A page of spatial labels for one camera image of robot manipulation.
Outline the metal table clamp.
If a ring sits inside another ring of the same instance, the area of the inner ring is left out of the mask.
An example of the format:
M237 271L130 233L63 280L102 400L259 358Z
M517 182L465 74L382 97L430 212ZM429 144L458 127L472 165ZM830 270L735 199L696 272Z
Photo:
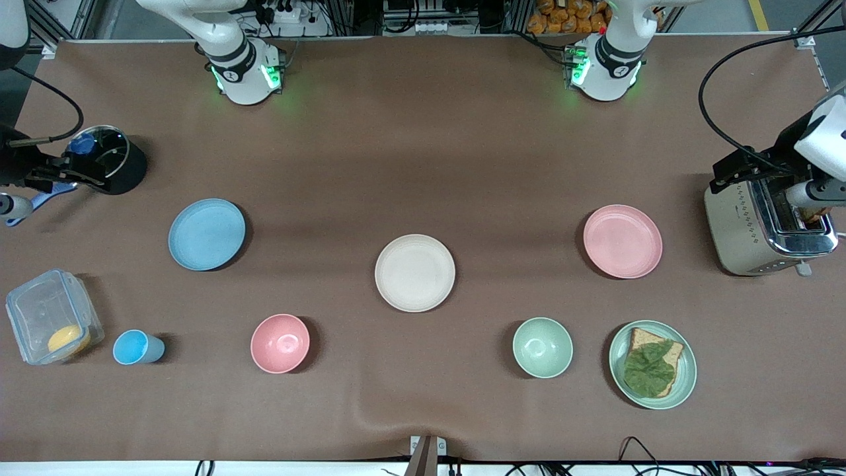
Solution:
M447 455L447 443L439 436L412 436L412 455L404 476L438 476L439 457Z

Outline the green lettuce leaf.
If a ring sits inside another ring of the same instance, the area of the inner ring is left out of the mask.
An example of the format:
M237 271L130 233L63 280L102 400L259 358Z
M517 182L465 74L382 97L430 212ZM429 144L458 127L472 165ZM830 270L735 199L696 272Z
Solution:
M674 341L661 340L642 344L632 350L623 364L623 381L634 394L659 398L671 385L676 370L664 359L673 350Z

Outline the black cylindrical utensil holder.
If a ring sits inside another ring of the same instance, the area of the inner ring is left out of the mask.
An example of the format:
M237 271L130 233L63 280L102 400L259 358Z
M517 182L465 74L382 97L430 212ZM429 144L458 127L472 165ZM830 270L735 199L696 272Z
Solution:
M99 188L81 184L108 195L124 194L139 186L146 174L147 159L144 151L123 130L115 126L93 126L79 134L83 132L93 133L98 142L96 151L88 156L105 166L108 186ZM63 156L66 155L72 154L67 153L65 148Z

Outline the pink plate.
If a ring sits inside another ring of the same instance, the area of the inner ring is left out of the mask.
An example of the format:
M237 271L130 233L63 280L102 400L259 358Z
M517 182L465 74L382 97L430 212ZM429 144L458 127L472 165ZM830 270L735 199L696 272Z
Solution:
M640 209L612 204L596 209L582 232L590 261L613 278L642 278L655 270L664 253L658 226Z

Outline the blue plate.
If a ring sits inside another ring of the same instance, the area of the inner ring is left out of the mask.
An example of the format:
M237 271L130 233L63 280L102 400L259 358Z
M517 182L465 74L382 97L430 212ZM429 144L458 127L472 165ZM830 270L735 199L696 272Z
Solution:
M232 202L206 198L188 205L171 225L167 246L175 262L191 271L223 267L246 237L245 215Z

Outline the yellow round food item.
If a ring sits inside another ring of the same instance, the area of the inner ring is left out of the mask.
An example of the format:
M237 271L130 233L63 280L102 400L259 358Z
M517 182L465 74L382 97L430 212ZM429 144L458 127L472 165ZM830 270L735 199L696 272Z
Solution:
M48 339L48 361L57 362L88 349L91 332L86 327L67 325L55 331Z

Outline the blue cup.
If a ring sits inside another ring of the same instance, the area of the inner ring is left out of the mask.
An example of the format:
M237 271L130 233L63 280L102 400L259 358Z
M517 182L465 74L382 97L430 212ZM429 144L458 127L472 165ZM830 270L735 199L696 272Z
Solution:
M160 338L140 329L125 331L112 347L115 361L124 366L154 364L163 357L164 352L165 343Z

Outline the beige chrome toaster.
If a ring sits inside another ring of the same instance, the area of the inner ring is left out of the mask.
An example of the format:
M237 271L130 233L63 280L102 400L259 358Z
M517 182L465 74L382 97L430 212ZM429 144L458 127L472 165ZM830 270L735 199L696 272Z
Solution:
M718 194L704 193L717 256L728 273L761 276L795 268L809 276L810 261L837 249L840 238L830 212L806 225L800 208L787 202L782 180L749 180Z

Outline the green plate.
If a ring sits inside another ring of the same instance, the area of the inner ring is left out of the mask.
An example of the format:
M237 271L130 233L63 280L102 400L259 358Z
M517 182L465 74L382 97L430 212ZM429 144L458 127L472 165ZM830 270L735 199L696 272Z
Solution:
M659 335L659 337L671 338L685 346L683 355L679 361L679 373L677 379L673 384L673 389L669 392L667 397L661 399L649 399L638 397L634 392L625 385L623 381L623 364L625 364L626 355L631 349L631 333L635 328L646 329L646 331ZM696 385L697 366L694 352L690 349L688 341L676 329L671 326L661 323L659 321L640 320L623 325L619 331L616 332L611 339L608 350L608 365L611 371L611 377L623 392L626 398L631 400L643 409L652 410L668 410L674 409L684 403L692 394Z

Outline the green bowl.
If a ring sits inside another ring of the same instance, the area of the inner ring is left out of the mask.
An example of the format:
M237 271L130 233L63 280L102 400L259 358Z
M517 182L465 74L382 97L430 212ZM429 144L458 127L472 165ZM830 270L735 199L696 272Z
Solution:
M561 376L573 362L573 338L562 323L550 317L532 317L514 332L512 352L526 374L550 379Z

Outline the beige plate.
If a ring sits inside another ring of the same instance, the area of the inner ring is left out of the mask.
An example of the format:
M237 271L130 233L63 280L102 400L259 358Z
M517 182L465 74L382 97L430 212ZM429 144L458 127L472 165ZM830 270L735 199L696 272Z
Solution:
M374 268L377 290L407 313L435 309L453 290L457 269L450 250L432 236L408 234L381 250Z

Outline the bag of orange snacks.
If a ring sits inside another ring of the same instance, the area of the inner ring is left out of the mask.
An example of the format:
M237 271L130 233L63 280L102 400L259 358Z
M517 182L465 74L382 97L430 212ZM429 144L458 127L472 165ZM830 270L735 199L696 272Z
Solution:
M534 35L604 33L611 17L605 0L534 0L525 29Z

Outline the pink bowl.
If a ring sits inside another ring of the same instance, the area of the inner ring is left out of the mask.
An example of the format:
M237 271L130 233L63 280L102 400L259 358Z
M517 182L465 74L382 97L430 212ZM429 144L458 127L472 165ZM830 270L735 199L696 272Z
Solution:
M254 330L250 355L260 370L286 374L296 370L309 352L311 335L304 321L289 314L267 317Z

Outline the bread slice under lettuce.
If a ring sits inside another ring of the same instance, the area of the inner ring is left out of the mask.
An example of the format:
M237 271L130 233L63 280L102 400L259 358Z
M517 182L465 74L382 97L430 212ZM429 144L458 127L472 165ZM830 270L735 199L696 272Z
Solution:
M646 331L646 329L635 328L635 329L632 330L632 333L631 333L631 349L629 349L627 356L629 355L629 353L632 350L637 349L642 344L646 344L648 342L658 342L658 341L661 341L661 340L665 340L665 338L659 337L659 335L656 335L656 334L653 334L652 332ZM661 398L667 397L669 395L669 392L671 391L671 389L673 389L673 384L675 383L675 380L677 379L677 373L679 373L679 361L681 359L681 356L683 355L683 351L685 350L685 346L683 344L681 344L680 342L677 342L676 340L672 340L672 341L675 342L675 344L673 345L673 350L671 350L671 352L669 352L668 355L665 356L664 359L669 364L673 364L673 366L676 370L676 376L674 377L673 382L671 382L671 385L669 385L668 388L665 389L664 392L662 392L662 394L660 395L659 398L649 398L649 399L661 399Z

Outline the brown table cover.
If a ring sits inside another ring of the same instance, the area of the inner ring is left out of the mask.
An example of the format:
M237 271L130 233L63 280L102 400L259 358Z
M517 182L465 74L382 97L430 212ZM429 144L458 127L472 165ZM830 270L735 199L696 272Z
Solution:
M186 42L61 45L38 77L150 165L127 194L76 190L0 225L0 461L372 459L425 434L477 461L608 460L627 436L662 460L846 457L846 250L811 277L740 278L711 241L703 196L731 148L697 91L750 42L656 37L634 87L600 103L516 37L310 40L257 106L221 96ZM206 198L241 209L245 242L191 271L167 235ZM610 277L584 250L587 218L612 204L660 230L642 278ZM457 269L423 313L375 285L379 253L408 234L441 241ZM104 338L33 366L6 298L51 269L82 281ZM250 355L277 314L311 335L286 374ZM514 359L532 317L573 338L561 376ZM674 409L643 409L611 377L611 339L640 320L694 352L694 391ZM129 329L163 357L118 364Z

